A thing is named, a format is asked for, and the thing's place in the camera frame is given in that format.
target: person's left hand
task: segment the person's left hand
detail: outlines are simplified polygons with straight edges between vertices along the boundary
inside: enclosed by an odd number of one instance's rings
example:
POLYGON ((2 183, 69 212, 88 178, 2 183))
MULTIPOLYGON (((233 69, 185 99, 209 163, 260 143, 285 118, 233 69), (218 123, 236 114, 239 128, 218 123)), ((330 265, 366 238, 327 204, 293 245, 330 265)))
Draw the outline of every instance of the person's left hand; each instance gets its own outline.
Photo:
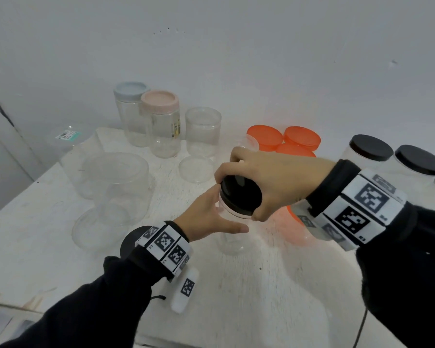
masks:
POLYGON ((190 242, 202 239, 214 232, 246 233, 247 225, 228 221, 219 216, 216 202, 221 186, 214 185, 189 206, 174 222, 182 228, 190 242))

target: cable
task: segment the cable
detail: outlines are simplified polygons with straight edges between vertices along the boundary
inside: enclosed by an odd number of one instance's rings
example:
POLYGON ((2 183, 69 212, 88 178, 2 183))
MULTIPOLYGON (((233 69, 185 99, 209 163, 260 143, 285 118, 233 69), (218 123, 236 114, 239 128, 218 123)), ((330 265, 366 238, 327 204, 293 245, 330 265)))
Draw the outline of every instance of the cable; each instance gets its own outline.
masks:
POLYGON ((366 316, 367 316, 367 308, 365 308, 365 312, 364 312, 364 316, 363 316, 363 321, 361 322, 360 330, 358 331, 358 335, 356 336, 356 340, 354 341, 353 348, 356 348, 356 346, 358 345, 358 342, 359 342, 360 336, 361 336, 361 332, 362 332, 362 329, 364 327, 365 317, 366 316))
POLYGON ((166 299, 165 296, 154 296, 154 297, 151 297, 150 300, 151 300, 151 299, 156 299, 156 298, 158 298, 158 299, 162 299, 162 300, 165 300, 165 299, 166 299))

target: hand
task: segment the hand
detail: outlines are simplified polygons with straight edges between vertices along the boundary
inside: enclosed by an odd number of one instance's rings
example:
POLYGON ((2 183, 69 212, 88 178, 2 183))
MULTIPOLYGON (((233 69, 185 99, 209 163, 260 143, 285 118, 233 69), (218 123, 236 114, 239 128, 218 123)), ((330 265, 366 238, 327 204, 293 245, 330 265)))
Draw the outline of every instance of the hand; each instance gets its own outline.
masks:
POLYGON ((190 242, 202 239, 214 232, 246 233, 247 225, 228 221, 219 216, 216 202, 221 186, 214 185, 189 206, 174 222, 184 231, 190 242))
POLYGON ((214 174, 217 183, 227 175, 239 175, 256 182, 262 202, 251 217, 266 221, 276 210, 305 199, 327 177, 335 163, 326 159, 282 153, 251 151, 235 147, 231 162, 214 174))

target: black sleeve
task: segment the black sleeve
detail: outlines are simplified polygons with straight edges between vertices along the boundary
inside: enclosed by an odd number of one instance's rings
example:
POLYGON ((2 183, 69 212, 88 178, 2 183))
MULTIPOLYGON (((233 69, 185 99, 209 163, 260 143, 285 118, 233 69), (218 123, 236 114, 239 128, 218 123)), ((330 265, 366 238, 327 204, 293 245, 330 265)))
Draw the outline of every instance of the black sleeve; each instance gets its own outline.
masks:
MULTIPOLYGON (((167 221, 183 237, 186 235, 167 221)), ((168 270, 143 247, 127 259, 107 257, 104 274, 63 298, 3 348, 132 348, 140 316, 150 303, 153 286, 168 270)))
MULTIPOLYGON (((319 213, 357 175, 340 160, 308 201, 319 213)), ((356 257, 368 310, 408 347, 435 347, 435 211, 406 203, 356 257)))

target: green and white label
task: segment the green and white label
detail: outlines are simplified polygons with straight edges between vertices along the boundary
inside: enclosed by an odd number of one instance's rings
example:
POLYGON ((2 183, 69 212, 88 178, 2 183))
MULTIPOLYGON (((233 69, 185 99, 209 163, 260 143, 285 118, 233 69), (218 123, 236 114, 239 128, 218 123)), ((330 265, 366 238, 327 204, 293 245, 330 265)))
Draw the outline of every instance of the green and white label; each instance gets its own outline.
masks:
POLYGON ((56 137, 56 139, 73 141, 79 136, 79 134, 81 134, 81 132, 64 131, 63 133, 58 135, 58 137, 56 137))

